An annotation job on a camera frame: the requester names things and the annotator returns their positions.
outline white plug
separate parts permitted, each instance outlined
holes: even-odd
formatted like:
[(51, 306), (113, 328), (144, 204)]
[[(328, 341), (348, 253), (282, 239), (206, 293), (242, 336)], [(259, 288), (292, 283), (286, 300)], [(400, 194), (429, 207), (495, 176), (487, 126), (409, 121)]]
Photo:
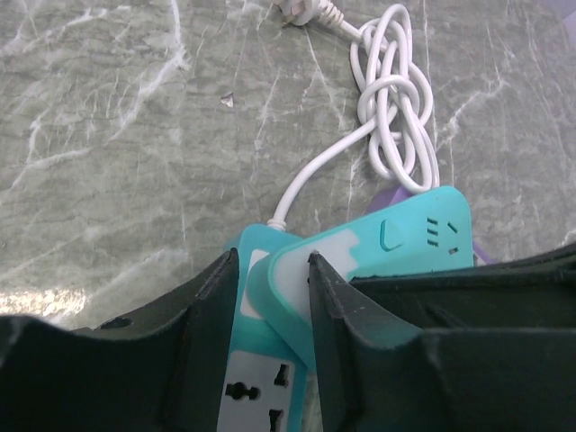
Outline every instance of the white plug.
[(330, 0), (273, 0), (288, 23), (305, 25), (318, 19), (328, 26), (339, 26), (344, 15)]

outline power cord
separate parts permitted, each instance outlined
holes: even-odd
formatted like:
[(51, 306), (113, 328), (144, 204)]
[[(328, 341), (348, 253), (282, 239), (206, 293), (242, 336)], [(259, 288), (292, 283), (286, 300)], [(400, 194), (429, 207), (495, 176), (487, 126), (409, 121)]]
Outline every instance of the power cord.
[[(394, 4), (381, 18), (357, 29), (344, 20), (330, 0), (274, 2), (288, 23), (304, 25), (317, 19), (352, 40), (350, 65), (361, 92), (357, 114), (362, 125), (302, 169), (284, 192), (268, 226), (284, 231), (286, 215), (304, 184), (328, 161), (366, 136), (370, 136), (370, 164), (379, 176), (398, 181), (412, 194), (440, 186), (436, 150), (425, 129), (434, 96), (426, 76), (412, 62), (412, 28), (406, 7)], [(365, 72), (359, 59), (360, 49), (368, 58)], [(399, 148), (404, 149), (403, 156)], [(411, 177), (417, 161), (420, 183)]]

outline socket hole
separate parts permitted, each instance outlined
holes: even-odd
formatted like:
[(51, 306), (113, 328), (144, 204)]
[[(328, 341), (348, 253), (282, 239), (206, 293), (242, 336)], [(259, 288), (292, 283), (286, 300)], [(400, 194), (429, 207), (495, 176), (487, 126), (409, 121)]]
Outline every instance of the socket hole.
[(288, 364), (281, 364), (278, 374), (274, 378), (274, 385), (288, 387)]
[(230, 396), (234, 401), (239, 401), (245, 396), (251, 401), (255, 401), (260, 397), (260, 389), (256, 387), (248, 388), (243, 382), (236, 382), (235, 384), (227, 384), (224, 394)]
[(100, 326), (100, 329), (101, 330), (123, 329), (131, 324), (132, 320), (130, 318), (118, 317), (105, 322), (102, 326)]
[(284, 411), (281, 409), (270, 409), (268, 411), (268, 417), (270, 417), (270, 432), (280, 432), (280, 423)]

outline electrical outlet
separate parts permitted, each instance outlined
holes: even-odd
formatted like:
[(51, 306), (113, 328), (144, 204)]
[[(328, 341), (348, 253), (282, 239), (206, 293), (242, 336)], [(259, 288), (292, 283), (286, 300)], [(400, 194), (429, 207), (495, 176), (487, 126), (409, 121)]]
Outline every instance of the electrical outlet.
[(246, 351), (230, 354), (218, 432), (287, 432), (294, 364)]
[(299, 432), (308, 371), (247, 296), (248, 275), (269, 254), (300, 239), (250, 225), (227, 248), (239, 257), (238, 301), (217, 432)]

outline power plug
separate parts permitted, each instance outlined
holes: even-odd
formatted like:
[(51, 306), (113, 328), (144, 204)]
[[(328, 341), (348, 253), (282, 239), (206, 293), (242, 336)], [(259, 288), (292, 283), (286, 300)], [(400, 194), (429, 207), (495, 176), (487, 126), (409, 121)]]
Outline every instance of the power plug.
[(292, 234), (255, 224), (226, 246), (238, 250), (238, 301), (217, 432), (300, 431), (308, 371), (247, 296), (254, 265), (298, 241)]
[(330, 0), (273, 0), (284, 19), (294, 25), (305, 25), (318, 18), (326, 25), (340, 25), (344, 15)]

